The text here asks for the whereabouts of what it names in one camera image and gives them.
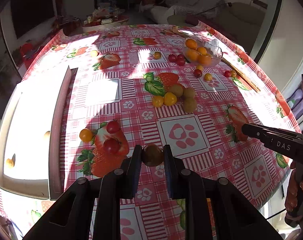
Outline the wooden spatula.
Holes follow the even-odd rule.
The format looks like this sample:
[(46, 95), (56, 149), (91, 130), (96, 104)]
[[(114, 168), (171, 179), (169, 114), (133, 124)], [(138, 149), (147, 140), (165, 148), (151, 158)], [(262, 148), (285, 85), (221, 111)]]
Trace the wooden spatula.
[(257, 93), (260, 92), (258, 86), (256, 86), (243, 72), (241, 72), (236, 66), (231, 64), (227, 59), (224, 57), (221, 59), (223, 63), (228, 65), (232, 70), (234, 70), (253, 90)]

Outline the glass fruit bowl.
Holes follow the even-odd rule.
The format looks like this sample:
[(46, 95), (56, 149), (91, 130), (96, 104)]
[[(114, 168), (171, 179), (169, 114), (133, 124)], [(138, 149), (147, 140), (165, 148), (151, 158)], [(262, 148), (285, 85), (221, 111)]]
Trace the glass fruit bowl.
[(203, 67), (215, 67), (220, 63), (223, 58), (223, 52), (219, 46), (215, 46), (209, 42), (195, 41), (198, 43), (196, 50), (187, 48), (184, 41), (182, 51), (187, 61), (194, 65), (202, 65)]

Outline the brown kiwi in cluster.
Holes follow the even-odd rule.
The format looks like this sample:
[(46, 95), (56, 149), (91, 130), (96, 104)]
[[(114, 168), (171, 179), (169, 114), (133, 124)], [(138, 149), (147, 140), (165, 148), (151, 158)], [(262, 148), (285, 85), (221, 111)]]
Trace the brown kiwi in cluster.
[(184, 87), (180, 84), (174, 84), (169, 87), (168, 92), (173, 93), (177, 98), (183, 96)]

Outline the white tray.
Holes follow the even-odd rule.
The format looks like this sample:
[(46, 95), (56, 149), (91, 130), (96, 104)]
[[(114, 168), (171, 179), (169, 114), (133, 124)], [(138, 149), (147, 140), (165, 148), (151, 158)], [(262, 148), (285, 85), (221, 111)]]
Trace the white tray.
[(0, 189), (37, 199), (62, 194), (60, 133), (76, 73), (65, 65), (15, 87), (0, 125)]

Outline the pink strawberry tablecloth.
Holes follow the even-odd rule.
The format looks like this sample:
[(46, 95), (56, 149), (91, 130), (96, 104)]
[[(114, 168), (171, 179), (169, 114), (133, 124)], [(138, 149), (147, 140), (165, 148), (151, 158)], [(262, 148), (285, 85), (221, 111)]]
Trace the pink strawberry tablecloth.
[[(189, 33), (216, 41), (224, 54), (259, 87), (255, 92), (239, 77), (225, 77), (220, 63), (204, 67), (210, 80), (194, 76), (195, 67), (171, 62), (184, 41), (168, 25), (129, 25), (66, 36), (58, 33), (35, 58), (25, 78), (68, 65), (77, 69), (62, 118), (60, 173), (62, 188), (102, 167), (86, 164), (83, 150), (92, 144), (80, 131), (116, 119), (132, 152), (136, 144), (168, 144), (186, 168), (208, 179), (227, 177), (255, 207), (262, 207), (289, 173), (288, 161), (256, 139), (239, 132), (242, 118), (256, 124), (297, 131), (294, 115), (263, 70), (238, 46), (201, 24)], [(177, 98), (170, 86), (184, 87)], [(197, 101), (193, 113), (183, 101)]]

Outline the orange in bowl top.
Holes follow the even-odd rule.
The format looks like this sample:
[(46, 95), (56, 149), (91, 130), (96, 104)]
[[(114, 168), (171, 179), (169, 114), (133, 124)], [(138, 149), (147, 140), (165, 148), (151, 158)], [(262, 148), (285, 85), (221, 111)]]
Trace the orange in bowl top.
[(185, 40), (185, 46), (189, 49), (196, 50), (198, 47), (198, 43), (194, 39), (188, 38)]

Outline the red tomato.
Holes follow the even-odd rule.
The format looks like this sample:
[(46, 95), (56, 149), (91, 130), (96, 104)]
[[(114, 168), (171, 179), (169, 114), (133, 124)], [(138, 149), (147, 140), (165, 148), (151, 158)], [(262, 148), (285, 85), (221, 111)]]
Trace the red tomato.
[(111, 155), (118, 154), (120, 148), (121, 148), (121, 142), (115, 138), (106, 139), (103, 143), (104, 151)]

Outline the brown kiwi cluster lower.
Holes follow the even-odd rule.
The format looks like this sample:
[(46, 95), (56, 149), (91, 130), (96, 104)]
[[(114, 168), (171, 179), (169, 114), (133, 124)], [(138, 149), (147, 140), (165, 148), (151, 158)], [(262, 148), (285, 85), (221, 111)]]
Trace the brown kiwi cluster lower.
[(183, 110), (186, 113), (193, 113), (197, 108), (197, 101), (194, 98), (187, 97), (183, 101)]

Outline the dark olive tomato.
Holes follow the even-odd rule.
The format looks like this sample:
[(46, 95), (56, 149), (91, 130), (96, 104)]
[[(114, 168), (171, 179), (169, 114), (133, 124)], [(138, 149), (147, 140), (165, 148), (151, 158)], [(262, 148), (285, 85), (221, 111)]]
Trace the dark olive tomato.
[(149, 167), (156, 167), (164, 161), (162, 150), (155, 144), (149, 144), (143, 148), (142, 162)]

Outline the yellow tomato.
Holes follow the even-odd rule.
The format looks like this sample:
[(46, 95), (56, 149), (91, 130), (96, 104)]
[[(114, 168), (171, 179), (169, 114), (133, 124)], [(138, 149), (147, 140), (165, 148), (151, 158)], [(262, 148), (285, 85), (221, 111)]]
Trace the yellow tomato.
[(82, 142), (90, 142), (93, 137), (93, 132), (88, 128), (82, 129), (79, 133), (79, 138)]

